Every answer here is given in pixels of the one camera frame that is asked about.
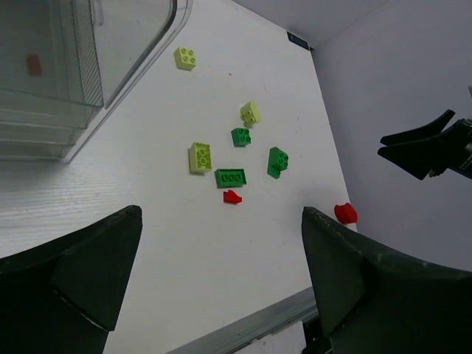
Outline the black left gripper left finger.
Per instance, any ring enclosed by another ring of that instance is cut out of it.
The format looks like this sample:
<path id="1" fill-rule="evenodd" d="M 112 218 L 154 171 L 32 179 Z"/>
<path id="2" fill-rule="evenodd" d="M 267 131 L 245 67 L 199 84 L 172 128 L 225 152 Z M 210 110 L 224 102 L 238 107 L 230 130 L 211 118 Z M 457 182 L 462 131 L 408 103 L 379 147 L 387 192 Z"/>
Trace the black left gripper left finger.
<path id="1" fill-rule="evenodd" d="M 1 259 L 2 353 L 102 353 L 142 234 L 130 205 Z"/>

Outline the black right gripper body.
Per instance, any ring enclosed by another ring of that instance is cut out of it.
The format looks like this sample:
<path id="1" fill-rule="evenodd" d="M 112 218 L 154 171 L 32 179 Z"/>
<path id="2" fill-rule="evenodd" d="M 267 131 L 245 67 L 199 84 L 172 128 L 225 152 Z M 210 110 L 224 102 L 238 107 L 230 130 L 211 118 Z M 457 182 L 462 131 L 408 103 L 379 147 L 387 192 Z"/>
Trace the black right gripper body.
<path id="1" fill-rule="evenodd" d="M 471 120 L 456 121 L 437 138 L 442 142 L 442 155 L 429 172 L 429 176 L 440 176 L 449 169 L 471 179 Z"/>

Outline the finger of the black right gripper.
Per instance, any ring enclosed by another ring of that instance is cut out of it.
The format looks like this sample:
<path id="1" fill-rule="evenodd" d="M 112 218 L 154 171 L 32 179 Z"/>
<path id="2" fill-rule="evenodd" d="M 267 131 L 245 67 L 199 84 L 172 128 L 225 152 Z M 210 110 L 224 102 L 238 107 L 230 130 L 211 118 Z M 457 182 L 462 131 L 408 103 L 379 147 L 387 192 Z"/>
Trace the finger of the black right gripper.
<path id="1" fill-rule="evenodd" d="M 378 155 L 423 180 L 445 155 L 445 143 L 420 140 L 381 147 Z"/>
<path id="2" fill-rule="evenodd" d="M 455 111 L 448 109 L 441 116 L 436 118 L 433 122 L 430 122 L 429 124 L 409 131 L 383 136 L 380 140 L 380 143 L 386 146 L 390 146 L 430 138 L 434 135 L 441 133 L 455 114 Z"/>

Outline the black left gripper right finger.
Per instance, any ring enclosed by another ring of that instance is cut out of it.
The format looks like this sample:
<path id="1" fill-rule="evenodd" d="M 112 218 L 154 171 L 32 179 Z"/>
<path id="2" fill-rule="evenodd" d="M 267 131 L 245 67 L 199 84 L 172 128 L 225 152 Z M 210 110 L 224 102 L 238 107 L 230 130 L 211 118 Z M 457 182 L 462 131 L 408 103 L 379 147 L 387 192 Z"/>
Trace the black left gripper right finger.
<path id="1" fill-rule="evenodd" d="M 302 240 L 335 353 L 469 353 L 471 273 L 409 256 L 313 207 Z"/>

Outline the large red rounded lego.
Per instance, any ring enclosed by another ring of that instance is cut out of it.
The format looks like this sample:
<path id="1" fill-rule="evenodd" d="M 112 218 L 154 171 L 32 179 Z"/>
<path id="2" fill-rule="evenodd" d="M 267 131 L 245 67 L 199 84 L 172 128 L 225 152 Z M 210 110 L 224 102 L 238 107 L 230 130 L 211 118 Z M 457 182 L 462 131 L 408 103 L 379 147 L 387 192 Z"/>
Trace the large red rounded lego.
<path id="1" fill-rule="evenodd" d="M 358 222 L 358 214 L 350 203 L 334 206 L 334 213 L 341 224 L 351 224 Z"/>

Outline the pale yellow-green sloped lego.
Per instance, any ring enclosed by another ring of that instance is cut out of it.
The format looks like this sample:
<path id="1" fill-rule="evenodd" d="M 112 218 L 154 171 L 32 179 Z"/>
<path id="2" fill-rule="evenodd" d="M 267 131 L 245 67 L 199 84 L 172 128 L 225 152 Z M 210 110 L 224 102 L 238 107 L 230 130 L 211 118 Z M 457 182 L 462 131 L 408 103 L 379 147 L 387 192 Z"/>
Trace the pale yellow-green sloped lego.
<path id="1" fill-rule="evenodd" d="M 255 101 L 251 100 L 240 108 L 240 118 L 245 127 L 250 128 L 262 120 L 259 108 Z"/>

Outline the yellow-green rectangular lego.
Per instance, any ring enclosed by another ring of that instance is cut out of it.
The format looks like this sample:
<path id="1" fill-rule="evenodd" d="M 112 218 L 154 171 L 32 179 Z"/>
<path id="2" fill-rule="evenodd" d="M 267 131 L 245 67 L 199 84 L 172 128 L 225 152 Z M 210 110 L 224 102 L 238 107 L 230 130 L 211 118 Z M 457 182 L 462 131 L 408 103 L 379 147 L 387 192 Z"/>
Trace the yellow-green rectangular lego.
<path id="1" fill-rule="evenodd" d="M 210 145 L 193 142 L 189 149 L 189 164 L 192 174 L 205 174 L 212 170 Z"/>

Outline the clear plastic containers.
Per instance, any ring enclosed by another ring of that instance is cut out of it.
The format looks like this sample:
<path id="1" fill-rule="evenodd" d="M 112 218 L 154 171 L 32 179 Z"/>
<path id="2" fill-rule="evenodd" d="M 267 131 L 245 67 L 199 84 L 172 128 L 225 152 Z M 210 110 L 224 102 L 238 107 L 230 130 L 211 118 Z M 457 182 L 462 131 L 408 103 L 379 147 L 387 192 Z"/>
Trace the clear plastic containers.
<path id="1" fill-rule="evenodd" d="M 3 1 L 1 158 L 71 161 L 191 10 L 191 1 Z M 40 77 L 28 74 L 30 53 Z"/>

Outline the light yellow-green square lego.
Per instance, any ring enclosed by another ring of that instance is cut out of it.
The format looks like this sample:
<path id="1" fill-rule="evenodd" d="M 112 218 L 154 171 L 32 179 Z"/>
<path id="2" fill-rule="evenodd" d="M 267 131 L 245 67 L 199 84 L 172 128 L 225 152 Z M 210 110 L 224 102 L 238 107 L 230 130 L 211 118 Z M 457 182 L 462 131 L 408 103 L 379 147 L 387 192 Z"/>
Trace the light yellow-green square lego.
<path id="1" fill-rule="evenodd" d="M 192 71 L 196 67 L 195 52 L 192 49 L 178 47 L 173 55 L 177 69 Z"/>

